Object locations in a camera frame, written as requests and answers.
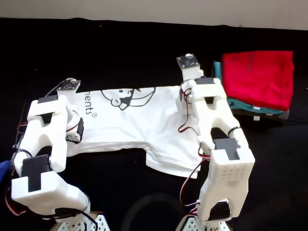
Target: red cloth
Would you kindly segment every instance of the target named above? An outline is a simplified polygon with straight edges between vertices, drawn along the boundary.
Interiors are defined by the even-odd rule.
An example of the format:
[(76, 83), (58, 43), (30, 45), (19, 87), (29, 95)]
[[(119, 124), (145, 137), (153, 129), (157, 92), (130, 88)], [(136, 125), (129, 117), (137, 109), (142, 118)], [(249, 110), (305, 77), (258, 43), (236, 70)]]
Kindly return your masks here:
[(223, 87), (228, 97), (287, 111), (293, 95), (292, 51), (252, 51), (222, 56)]

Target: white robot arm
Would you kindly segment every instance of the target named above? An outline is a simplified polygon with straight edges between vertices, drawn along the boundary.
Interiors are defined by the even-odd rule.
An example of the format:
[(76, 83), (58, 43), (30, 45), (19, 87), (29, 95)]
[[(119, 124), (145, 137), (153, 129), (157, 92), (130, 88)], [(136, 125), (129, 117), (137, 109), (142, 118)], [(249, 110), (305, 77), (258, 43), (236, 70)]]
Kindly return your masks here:
[[(184, 79), (181, 92), (189, 92), (177, 99), (178, 108), (196, 118), (201, 149), (211, 155), (209, 173), (199, 195), (200, 204), (196, 206), (198, 222), (208, 225), (226, 221), (239, 216), (255, 159), (230, 111), (219, 79), (202, 77), (200, 65), (191, 54), (179, 57), (178, 62)], [(37, 214), (72, 223), (83, 218), (74, 217), (76, 214), (70, 214), (70, 209), (88, 213), (90, 201), (57, 173), (65, 169), (67, 141), (82, 140), (83, 120), (76, 112), (75, 102), (79, 85), (78, 80), (68, 80), (57, 89), (57, 96), (32, 102), (25, 136), (14, 159), (20, 177), (12, 180), (13, 200)], [(221, 128), (228, 138), (213, 140), (210, 132), (214, 127)], [(51, 154), (37, 155), (45, 146), (52, 147)]]
[[(65, 96), (53, 95), (34, 100), (27, 120), (25, 135), (13, 160), (20, 177), (12, 180), (12, 199), (40, 215), (80, 219), (72, 218), (69, 209), (89, 212), (90, 201), (57, 173), (65, 169), (66, 141), (82, 139), (82, 118)], [(52, 147), (51, 154), (37, 155), (46, 146)]]
[[(255, 159), (239, 122), (232, 115), (220, 80), (201, 77), (203, 71), (192, 54), (177, 60), (184, 80), (178, 108), (196, 118), (201, 148), (211, 156), (209, 173), (196, 206), (198, 220), (201, 225), (227, 221), (240, 214)], [(220, 128), (228, 138), (212, 139), (212, 128)]]

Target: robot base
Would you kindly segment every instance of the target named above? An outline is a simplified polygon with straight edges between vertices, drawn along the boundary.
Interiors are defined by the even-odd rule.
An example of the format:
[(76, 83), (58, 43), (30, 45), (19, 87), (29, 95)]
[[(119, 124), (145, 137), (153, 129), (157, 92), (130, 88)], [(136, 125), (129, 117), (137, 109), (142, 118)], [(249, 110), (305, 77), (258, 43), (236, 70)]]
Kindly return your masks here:
[(188, 215), (182, 219), (176, 231), (230, 231), (230, 229), (224, 221), (212, 221), (200, 228), (195, 216)]
[[(97, 215), (95, 221), (98, 224), (98, 231), (110, 231), (104, 215)], [(95, 224), (93, 224), (88, 218), (84, 217), (82, 221), (77, 223), (62, 223), (57, 231), (95, 231)]]

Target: black table surface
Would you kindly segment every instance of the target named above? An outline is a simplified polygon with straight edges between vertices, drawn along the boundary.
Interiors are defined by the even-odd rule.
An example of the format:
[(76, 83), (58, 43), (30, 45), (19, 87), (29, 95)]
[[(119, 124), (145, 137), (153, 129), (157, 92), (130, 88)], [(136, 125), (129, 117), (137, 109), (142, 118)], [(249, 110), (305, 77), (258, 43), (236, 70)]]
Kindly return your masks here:
[[(81, 79), (79, 91), (178, 85), (176, 57), (194, 53), (207, 76), (227, 52), (294, 52), (294, 96), (284, 125), (239, 117), (256, 158), (249, 193), (236, 231), (290, 230), (308, 215), (308, 32), (113, 21), (0, 19), (0, 161), (12, 155), (16, 126), (26, 101), (42, 97), (64, 78)], [(185, 193), (197, 198), (208, 166)], [(91, 208), (103, 211), (116, 230), (172, 231), (188, 211), (179, 204), (184, 178), (145, 165), (141, 149), (80, 154), (67, 160), (61, 176), (86, 192)], [(48, 230), (52, 221), (15, 217), (6, 208), (1, 184), (1, 221), (13, 230)], [(140, 203), (144, 206), (135, 215)]]

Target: white t-shirt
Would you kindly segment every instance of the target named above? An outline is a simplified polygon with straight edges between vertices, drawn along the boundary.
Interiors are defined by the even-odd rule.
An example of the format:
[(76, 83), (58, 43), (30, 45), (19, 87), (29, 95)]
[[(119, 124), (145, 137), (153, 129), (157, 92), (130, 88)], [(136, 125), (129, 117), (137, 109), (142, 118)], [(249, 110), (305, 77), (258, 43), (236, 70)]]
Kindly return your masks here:
[[(178, 132), (186, 119), (176, 106), (179, 91), (179, 86), (173, 86), (77, 93), (84, 134), (79, 144), (68, 142), (68, 156), (143, 148), (147, 166), (175, 176), (189, 176), (201, 158), (197, 135), (190, 129)], [(190, 116), (187, 125), (194, 124)]]

